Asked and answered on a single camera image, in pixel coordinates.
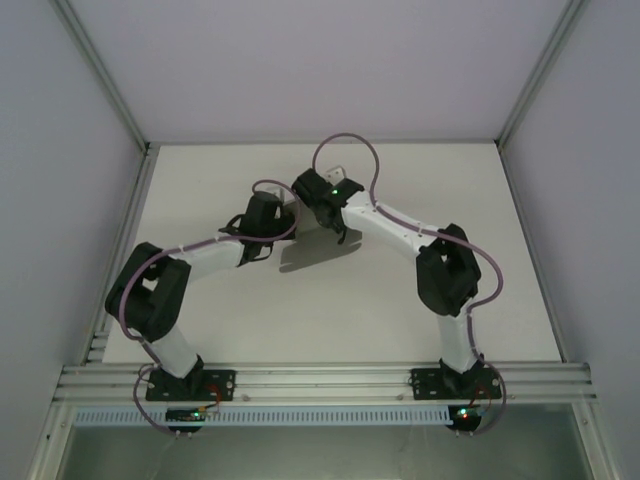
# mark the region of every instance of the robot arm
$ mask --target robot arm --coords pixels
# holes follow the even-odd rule
[[[128,329],[135,330],[145,342],[145,349],[172,381],[174,390],[189,397],[200,383],[202,359],[187,343],[177,320],[187,286],[207,275],[268,258],[273,242],[248,238],[270,238],[292,229],[295,217],[284,211],[277,195],[255,192],[244,214],[236,215],[209,244],[201,248],[178,250],[160,258],[137,279],[126,300]],[[293,238],[294,233],[282,239]],[[263,249],[269,253],[260,256]],[[118,309],[127,284],[135,272],[162,250],[150,243],[138,245],[111,288],[105,302],[108,313],[118,317]]]
[[[407,223],[418,225],[419,222],[386,205],[372,205],[364,187],[348,178],[332,184],[309,169],[298,177],[293,190],[315,214],[321,226],[334,230],[343,238],[347,229],[371,235],[415,263],[418,295],[438,318],[443,368],[450,370],[452,384],[460,383],[455,377],[462,376],[477,363],[469,342],[465,316],[465,307],[477,295],[481,277],[473,253],[452,242],[398,225],[376,207],[383,207]],[[464,231],[453,224],[444,230],[431,225],[425,225],[424,229],[467,240]]]
[[[469,372],[482,368],[470,345],[465,319],[465,306],[478,293],[481,276],[473,253],[455,243],[398,225],[371,204],[362,185],[343,176],[337,182],[335,175],[333,179],[335,184],[309,169],[297,178],[292,188],[313,212],[317,224],[341,234],[341,241],[348,229],[358,230],[377,237],[415,263],[418,295],[438,318],[445,383],[451,391],[462,395],[467,389],[465,384],[470,385]],[[419,223],[389,207],[384,208],[408,223]],[[186,392],[185,398],[189,397],[188,392],[198,388],[203,369],[202,360],[176,325],[186,287],[219,270],[267,258],[268,255],[261,257],[261,252],[265,247],[271,250],[272,243],[247,241],[242,237],[277,236],[288,231],[294,221],[293,214],[285,210],[279,197],[257,192],[246,212],[221,229],[231,238],[227,236],[225,241],[211,241],[208,246],[162,258],[134,285],[125,305],[126,325],[144,338],[150,354],[160,362],[171,381],[177,381],[179,389]],[[434,226],[424,227],[439,230]],[[439,231],[466,240],[464,231],[456,225]],[[117,316],[124,288],[134,272],[160,251],[148,243],[136,247],[107,297],[106,309],[110,314]]]

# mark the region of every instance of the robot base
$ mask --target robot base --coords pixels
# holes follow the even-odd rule
[[[410,384],[414,400],[492,400],[502,398],[498,376],[480,362],[458,373],[440,360],[439,368],[414,368]]]
[[[148,402],[230,402],[236,388],[235,370],[207,370],[198,357],[184,378],[162,369],[151,372],[145,399]]]

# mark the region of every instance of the cable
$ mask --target cable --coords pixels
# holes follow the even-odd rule
[[[375,195],[375,188],[376,188],[376,184],[378,183],[378,176],[380,175],[380,157],[378,156],[378,152],[376,151],[376,149],[374,148],[374,146],[371,144],[371,142],[369,142],[369,140],[367,140],[366,138],[364,138],[361,135],[358,135],[357,133],[349,133],[349,132],[342,132],[342,133],[336,133],[334,135],[331,135],[327,138],[325,138],[322,142],[320,142],[320,144],[318,145],[318,147],[316,148],[316,151],[313,153],[313,158],[311,160],[311,167],[314,170],[316,169],[316,164],[318,161],[318,154],[320,153],[320,150],[322,150],[322,148],[329,142],[331,142],[332,140],[335,140],[336,138],[341,138],[341,137],[351,137],[351,138],[355,138],[356,140],[360,141],[361,143],[363,143],[371,152],[371,154],[373,155],[373,160],[375,162],[375,170],[373,173],[373,179],[371,180],[371,186],[369,187],[369,198],[371,200],[371,204],[373,205],[373,208],[375,208],[378,212],[380,212],[380,214],[385,217],[386,219],[392,221],[393,223],[395,223],[396,225],[400,225],[401,227],[404,227],[408,230],[411,230],[412,232],[416,232],[416,233],[420,233],[423,235],[430,235],[432,237],[436,237],[436,238],[440,238],[441,240],[446,240],[448,242],[453,242],[456,243],[458,245],[461,245],[463,247],[468,248],[469,250],[477,253],[478,255],[480,255],[482,258],[484,258],[489,265],[491,265],[491,267],[493,268],[493,270],[496,272],[496,277],[498,279],[498,284],[496,286],[496,289],[493,291],[493,293],[483,299],[480,300],[476,300],[474,301],[471,305],[469,305],[467,307],[467,332],[469,334],[469,344],[471,346],[471,351],[473,352],[473,355],[476,357],[476,360],[478,360],[482,365],[490,368],[498,377],[498,381],[500,382],[500,386],[502,388],[502,404],[500,406],[500,410],[498,411],[498,414],[496,415],[496,417],[494,417],[491,422],[476,430],[474,432],[474,435],[479,435],[481,433],[485,433],[489,430],[491,430],[495,424],[500,420],[500,418],[502,418],[502,415],[504,414],[504,411],[506,409],[507,406],[507,388],[506,385],[504,383],[504,379],[502,378],[502,375],[500,374],[500,372],[498,371],[498,369],[492,365],[491,363],[487,362],[484,360],[484,357],[478,352],[478,348],[476,345],[476,341],[475,341],[475,337],[473,335],[473,318],[471,316],[471,312],[479,306],[482,305],[486,305],[492,301],[494,301],[496,298],[498,298],[498,296],[500,295],[500,293],[502,292],[502,289],[504,287],[504,276],[502,275],[502,270],[500,269],[500,266],[498,265],[498,263],[491,257],[491,255],[489,255],[487,252],[485,252],[483,249],[481,249],[480,247],[469,243],[465,240],[462,240],[458,237],[454,237],[451,235],[447,235],[445,233],[441,233],[441,232],[437,232],[435,230],[428,230],[428,229],[423,229],[420,228],[416,225],[413,225],[411,223],[408,223],[404,220],[402,220],[401,218],[398,218],[394,215],[392,215],[391,213],[387,212],[384,207],[382,207],[381,205],[378,204],[378,200],[376,199],[376,195]]]
[[[135,383],[133,385],[133,403],[136,405],[136,408],[138,409],[140,414],[144,417],[144,419],[153,428],[155,428],[156,430],[158,430],[158,431],[160,431],[162,433],[166,433],[166,434],[169,434],[169,435],[172,435],[172,436],[188,436],[189,438],[191,437],[190,433],[186,434],[185,432],[173,432],[168,427],[166,427],[164,425],[160,425],[155,420],[153,420],[153,418],[151,418],[151,416],[144,410],[144,408],[142,408],[142,404],[140,402],[140,399],[138,398],[138,387],[140,386],[140,383],[143,380],[142,377],[144,377],[147,373],[151,373],[154,370],[162,368],[162,362],[157,357],[157,355],[153,352],[151,347],[147,344],[145,339],[142,338],[142,336],[140,336],[140,335],[132,334],[129,331],[129,328],[127,327],[127,322],[126,322],[126,318],[125,318],[125,306],[126,306],[127,301],[129,299],[129,295],[131,294],[131,290],[135,286],[135,284],[138,281],[138,279],[147,270],[147,268],[149,268],[151,265],[156,263],[161,258],[167,257],[169,255],[175,255],[175,254],[182,253],[182,252],[193,252],[195,250],[199,250],[201,248],[208,247],[209,245],[213,245],[214,243],[218,243],[218,242],[228,242],[228,241],[232,241],[232,240],[245,240],[245,241],[250,241],[250,242],[272,243],[272,242],[275,242],[275,241],[278,241],[278,240],[282,240],[282,239],[288,237],[291,233],[293,233],[296,230],[296,228],[298,227],[298,223],[300,223],[300,217],[301,217],[301,213],[302,213],[302,207],[301,207],[300,198],[291,189],[291,187],[289,187],[288,185],[286,185],[286,184],[284,184],[282,182],[279,182],[278,180],[271,180],[271,179],[258,180],[256,183],[254,183],[251,186],[251,191],[253,193],[256,193],[258,186],[259,185],[263,185],[265,183],[269,183],[269,184],[272,184],[272,185],[277,185],[277,186],[279,186],[281,188],[284,188],[287,192],[289,192],[293,196],[294,200],[296,201],[296,216],[295,216],[295,220],[293,222],[293,225],[291,225],[291,227],[286,232],[284,232],[284,233],[282,233],[280,235],[276,235],[275,237],[266,237],[266,238],[250,237],[250,236],[247,236],[247,235],[227,235],[227,236],[223,236],[223,237],[220,237],[220,238],[216,238],[216,237],[209,238],[207,240],[202,240],[200,242],[192,243],[191,245],[187,245],[187,246],[184,246],[184,247],[168,248],[166,250],[163,250],[163,251],[153,255],[147,261],[145,261],[142,265],[140,265],[140,267],[133,273],[133,275],[131,276],[131,278],[129,279],[129,281],[127,282],[127,284],[124,287],[124,290],[122,292],[122,298],[120,299],[120,305],[118,305],[118,323],[120,324],[120,328],[122,329],[122,333],[128,339],[140,342],[140,344],[142,345],[142,348],[144,348],[145,352],[147,352],[147,354],[157,364],[156,366],[152,365],[152,366],[150,366],[150,367],[148,367],[148,368],[146,368],[144,370],[142,370],[142,367],[141,367],[141,369],[138,371],[138,378],[136,379],[136,381],[135,381]]]

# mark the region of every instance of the white tabletop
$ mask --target white tabletop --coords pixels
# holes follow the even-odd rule
[[[380,201],[425,223],[456,223],[504,271],[505,288],[476,310],[488,359],[560,359],[515,207],[494,145],[381,144]],[[136,244],[168,248],[213,236],[243,213],[252,183],[291,184],[315,145],[166,146],[160,149]],[[373,172],[358,144],[327,146],[319,169],[346,168],[367,188]],[[339,248],[333,242],[318,248]],[[300,267],[313,252],[279,242],[272,257],[198,280],[179,318],[205,362],[420,362],[441,356],[435,315],[416,293],[415,265],[374,238],[349,255]],[[294,260],[288,273],[281,258]],[[479,259],[480,296],[495,275]],[[141,348],[112,328],[104,362],[143,362]]]

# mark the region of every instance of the glass panel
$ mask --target glass panel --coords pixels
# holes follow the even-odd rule
[[[511,406],[473,438],[445,427],[76,428],[60,480],[592,478],[568,407]]]

